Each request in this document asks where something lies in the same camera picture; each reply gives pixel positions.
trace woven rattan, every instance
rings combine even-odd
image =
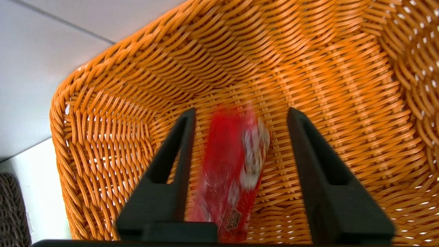
[[[11,174],[0,174],[0,246],[29,247],[30,244],[20,187]]]
[[[164,14],[54,95],[72,236],[117,239],[124,203],[174,121],[196,107],[191,207],[212,113],[251,100],[272,144],[248,242],[310,243],[292,106],[393,220],[394,244],[438,245],[438,15],[436,0],[189,0]]]

